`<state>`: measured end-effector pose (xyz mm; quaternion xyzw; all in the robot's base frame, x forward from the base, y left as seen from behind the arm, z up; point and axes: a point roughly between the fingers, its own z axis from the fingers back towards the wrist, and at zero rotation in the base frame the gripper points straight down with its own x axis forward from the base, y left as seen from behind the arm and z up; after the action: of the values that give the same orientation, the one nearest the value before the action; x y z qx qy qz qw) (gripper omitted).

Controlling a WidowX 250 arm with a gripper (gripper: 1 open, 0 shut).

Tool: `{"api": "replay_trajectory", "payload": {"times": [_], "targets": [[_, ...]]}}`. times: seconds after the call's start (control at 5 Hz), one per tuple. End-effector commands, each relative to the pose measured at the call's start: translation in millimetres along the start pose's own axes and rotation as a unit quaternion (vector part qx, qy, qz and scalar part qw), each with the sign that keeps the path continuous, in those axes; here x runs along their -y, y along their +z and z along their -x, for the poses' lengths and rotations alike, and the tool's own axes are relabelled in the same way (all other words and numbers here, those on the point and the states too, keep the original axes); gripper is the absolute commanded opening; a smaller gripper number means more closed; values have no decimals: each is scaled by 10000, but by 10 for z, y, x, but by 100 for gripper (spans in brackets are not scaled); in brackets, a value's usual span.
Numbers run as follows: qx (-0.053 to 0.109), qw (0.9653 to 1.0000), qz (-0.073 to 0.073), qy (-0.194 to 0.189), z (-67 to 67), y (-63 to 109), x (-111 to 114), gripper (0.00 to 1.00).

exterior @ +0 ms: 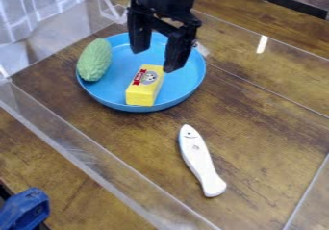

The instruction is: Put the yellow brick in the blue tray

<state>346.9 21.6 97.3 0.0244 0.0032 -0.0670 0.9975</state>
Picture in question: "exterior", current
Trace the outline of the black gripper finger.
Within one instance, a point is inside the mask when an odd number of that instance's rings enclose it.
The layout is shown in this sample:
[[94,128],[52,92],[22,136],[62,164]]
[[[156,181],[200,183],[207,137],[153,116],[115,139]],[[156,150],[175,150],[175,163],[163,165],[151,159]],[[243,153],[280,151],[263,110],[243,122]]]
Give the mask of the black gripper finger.
[[147,17],[129,11],[127,15],[127,28],[131,50],[137,54],[149,48],[151,28]]
[[196,39],[196,29],[177,29],[169,36],[165,45],[163,70],[171,73],[184,66]]

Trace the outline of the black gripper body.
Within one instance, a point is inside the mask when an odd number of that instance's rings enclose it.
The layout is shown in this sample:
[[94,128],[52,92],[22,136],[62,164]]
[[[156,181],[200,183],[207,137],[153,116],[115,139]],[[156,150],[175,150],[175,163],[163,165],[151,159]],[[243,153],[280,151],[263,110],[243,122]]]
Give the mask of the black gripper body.
[[129,11],[143,14],[151,30],[169,36],[177,29],[197,28],[201,21],[191,13],[193,0],[129,0]]

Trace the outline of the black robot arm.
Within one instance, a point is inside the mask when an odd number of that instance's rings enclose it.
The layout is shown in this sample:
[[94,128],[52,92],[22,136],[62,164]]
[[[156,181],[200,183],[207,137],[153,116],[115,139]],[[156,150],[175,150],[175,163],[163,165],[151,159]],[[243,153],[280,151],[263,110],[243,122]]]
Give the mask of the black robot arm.
[[129,47],[135,54],[149,48],[151,31],[167,40],[163,71],[180,69],[196,40],[201,21],[191,13],[193,0],[129,0],[127,28]]

